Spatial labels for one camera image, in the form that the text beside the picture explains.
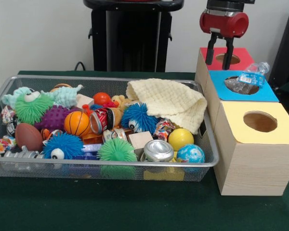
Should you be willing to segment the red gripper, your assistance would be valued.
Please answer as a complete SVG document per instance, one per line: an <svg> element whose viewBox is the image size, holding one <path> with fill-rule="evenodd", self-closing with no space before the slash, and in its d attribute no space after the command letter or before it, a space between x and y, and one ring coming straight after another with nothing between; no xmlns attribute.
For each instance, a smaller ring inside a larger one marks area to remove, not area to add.
<svg viewBox="0 0 289 231"><path fill-rule="evenodd" d="M249 26L249 18L243 12L225 12L218 10L205 10L199 20L200 28L204 33L211 34L208 42L206 64L211 65L214 55L214 44L217 34L225 37L227 51L223 58L223 70L231 65L234 38L242 37Z"/></svg>

